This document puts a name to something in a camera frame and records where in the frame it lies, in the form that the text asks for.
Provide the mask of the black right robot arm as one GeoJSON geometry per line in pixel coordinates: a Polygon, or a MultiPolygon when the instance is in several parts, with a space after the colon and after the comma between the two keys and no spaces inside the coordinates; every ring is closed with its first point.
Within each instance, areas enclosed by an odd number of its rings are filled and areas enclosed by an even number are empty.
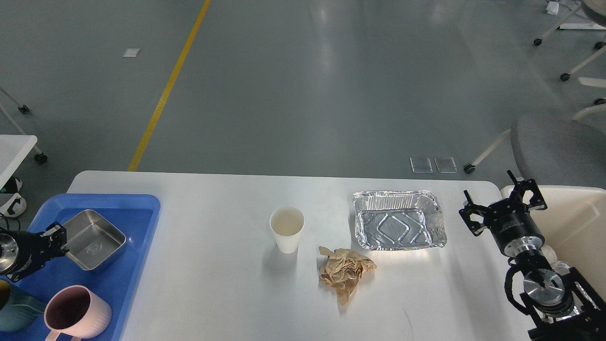
{"type": "Polygon", "coordinates": [[[508,259],[504,281],[507,300],[535,327],[528,331],[533,341],[603,341],[605,301],[573,266],[558,266],[543,250],[546,239],[532,211],[548,206],[534,179],[517,179],[507,172],[513,188],[507,197],[482,206],[467,190],[459,214],[472,235],[489,230],[508,259]]]}

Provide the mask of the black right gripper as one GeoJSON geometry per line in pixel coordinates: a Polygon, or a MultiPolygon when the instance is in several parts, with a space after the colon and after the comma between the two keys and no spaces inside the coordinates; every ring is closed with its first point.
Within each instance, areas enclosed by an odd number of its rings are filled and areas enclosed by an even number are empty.
{"type": "Polygon", "coordinates": [[[467,202],[459,215],[472,235],[479,236],[489,229],[501,254],[516,257],[524,251],[543,247],[545,238],[529,212],[545,211],[548,206],[534,179],[518,180],[511,170],[507,175],[514,184],[507,199],[482,206],[474,203],[470,193],[463,190],[467,202]]]}

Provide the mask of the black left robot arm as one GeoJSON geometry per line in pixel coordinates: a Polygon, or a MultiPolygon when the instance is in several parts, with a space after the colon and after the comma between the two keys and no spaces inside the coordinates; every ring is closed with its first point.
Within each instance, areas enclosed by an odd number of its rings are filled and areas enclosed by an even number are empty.
{"type": "Polygon", "coordinates": [[[4,230],[0,233],[0,274],[13,283],[42,269],[69,250],[67,230],[53,222],[43,232],[4,230]]]}

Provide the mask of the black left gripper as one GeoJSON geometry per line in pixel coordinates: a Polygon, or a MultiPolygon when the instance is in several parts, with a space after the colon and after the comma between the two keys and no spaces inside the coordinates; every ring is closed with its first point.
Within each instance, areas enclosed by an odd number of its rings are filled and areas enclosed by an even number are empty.
{"type": "Polygon", "coordinates": [[[42,269],[48,261],[64,257],[60,250],[67,243],[67,231],[59,223],[50,224],[44,233],[2,232],[2,274],[13,283],[42,269]]]}

